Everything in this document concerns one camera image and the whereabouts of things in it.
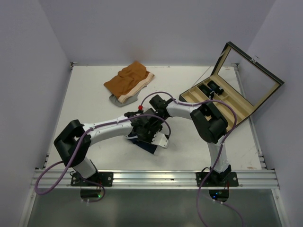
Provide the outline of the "navy blue underwear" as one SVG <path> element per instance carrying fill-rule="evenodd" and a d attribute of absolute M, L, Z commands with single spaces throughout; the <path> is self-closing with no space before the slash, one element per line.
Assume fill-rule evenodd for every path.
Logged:
<path fill-rule="evenodd" d="M 125 136 L 125 138 L 128 141 L 135 144 L 136 146 L 140 147 L 141 149 L 151 153 L 152 155 L 154 155 L 154 153 L 158 147 L 157 145 L 140 140 L 137 135 L 130 134 L 130 135 Z"/>

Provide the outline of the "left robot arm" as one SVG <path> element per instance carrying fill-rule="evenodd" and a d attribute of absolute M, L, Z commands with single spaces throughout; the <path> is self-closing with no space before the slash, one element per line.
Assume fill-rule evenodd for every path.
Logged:
<path fill-rule="evenodd" d="M 54 140 L 64 165 L 73 168 L 81 175 L 85 184 L 92 186 L 98 181 L 97 169 L 86 157 L 89 147 L 95 143 L 116 136 L 126 136 L 142 149 L 154 153 L 159 145 L 157 138 L 167 140 L 171 135 L 163 134 L 163 123 L 167 117 L 149 109 L 146 112 L 127 112 L 112 121 L 82 124 L 71 121 Z"/>

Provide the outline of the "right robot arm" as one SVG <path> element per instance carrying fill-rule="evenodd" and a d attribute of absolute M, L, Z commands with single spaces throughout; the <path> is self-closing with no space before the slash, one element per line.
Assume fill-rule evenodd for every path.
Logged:
<path fill-rule="evenodd" d="M 164 100 L 159 95 L 150 100 L 152 108 L 144 111 L 166 120 L 169 117 L 189 119 L 202 140 L 207 142 L 210 157 L 210 176 L 215 185 L 223 185 L 228 180 L 231 165 L 227 160 L 225 140 L 228 136 L 228 122 L 211 101 L 202 104 L 177 102 L 174 99 Z"/>

